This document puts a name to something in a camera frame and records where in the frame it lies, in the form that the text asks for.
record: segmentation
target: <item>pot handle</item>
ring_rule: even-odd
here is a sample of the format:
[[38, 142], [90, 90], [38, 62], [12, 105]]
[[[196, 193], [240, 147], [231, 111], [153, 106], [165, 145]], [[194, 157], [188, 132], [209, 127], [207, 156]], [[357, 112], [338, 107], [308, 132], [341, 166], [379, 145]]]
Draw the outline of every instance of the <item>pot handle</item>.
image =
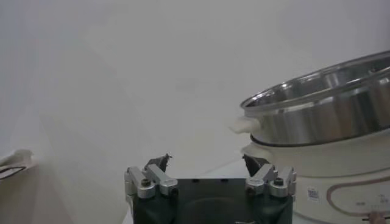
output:
[[251, 133], [259, 128], [260, 121], [258, 119], [245, 116], [237, 118], [232, 125], [229, 125], [229, 129], [236, 134]]

